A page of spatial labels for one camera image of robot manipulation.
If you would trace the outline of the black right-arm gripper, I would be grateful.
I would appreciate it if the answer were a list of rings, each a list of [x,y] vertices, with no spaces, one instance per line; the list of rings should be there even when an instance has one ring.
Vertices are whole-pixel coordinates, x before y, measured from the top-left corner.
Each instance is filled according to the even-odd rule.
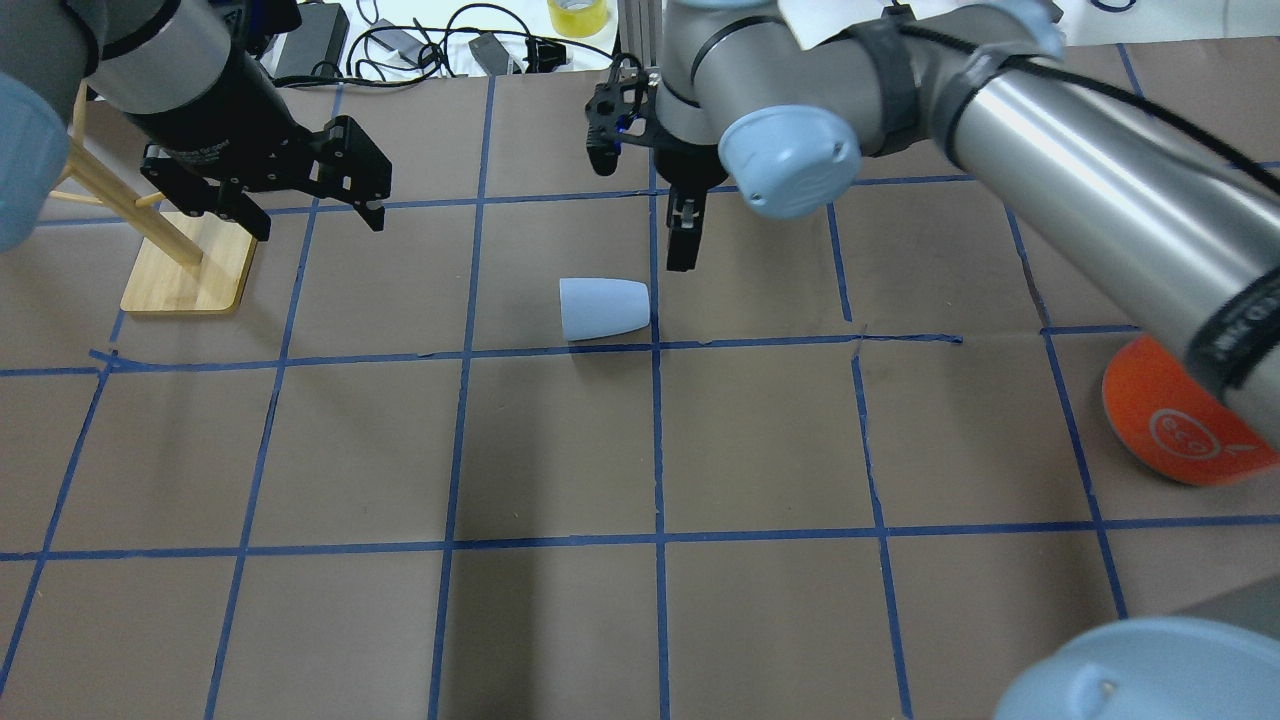
[[[677,138],[659,122],[655,74],[635,55],[613,55],[605,78],[584,108],[585,149],[596,176],[616,173],[625,145],[650,149],[657,174],[671,188],[666,211],[666,270],[690,272],[698,264],[707,191],[730,173],[714,145]]]

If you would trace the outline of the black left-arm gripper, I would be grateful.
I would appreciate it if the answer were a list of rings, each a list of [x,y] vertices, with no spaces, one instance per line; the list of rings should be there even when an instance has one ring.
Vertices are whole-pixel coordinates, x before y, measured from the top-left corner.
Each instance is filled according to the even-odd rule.
[[[141,114],[140,174],[189,217],[212,214],[259,242],[270,217],[253,193],[294,191],[343,202],[385,228],[393,165],[365,128],[338,115],[312,132],[294,120],[261,64],[241,46],[212,85],[168,111]]]

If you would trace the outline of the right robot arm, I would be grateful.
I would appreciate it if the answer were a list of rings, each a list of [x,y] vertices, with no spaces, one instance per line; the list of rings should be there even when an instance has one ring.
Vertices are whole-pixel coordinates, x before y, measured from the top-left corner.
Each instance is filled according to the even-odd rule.
[[[623,143],[669,182],[667,266],[698,260],[707,195],[756,213],[835,201],[864,158],[932,138],[1139,323],[1164,388],[1188,384],[1277,439],[1277,179],[1167,108],[1059,65],[1051,1],[908,6],[803,50],[771,1],[677,1],[666,67],[616,55],[588,155]]]

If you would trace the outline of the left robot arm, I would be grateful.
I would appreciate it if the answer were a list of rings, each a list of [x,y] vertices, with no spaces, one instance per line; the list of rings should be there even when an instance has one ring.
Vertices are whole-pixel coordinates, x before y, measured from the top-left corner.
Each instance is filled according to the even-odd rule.
[[[82,85],[150,141],[141,174],[187,217],[265,241],[253,196],[296,191],[384,228],[390,159],[351,117],[298,123],[209,3],[5,1],[1,29],[4,250],[29,238],[69,160]]]

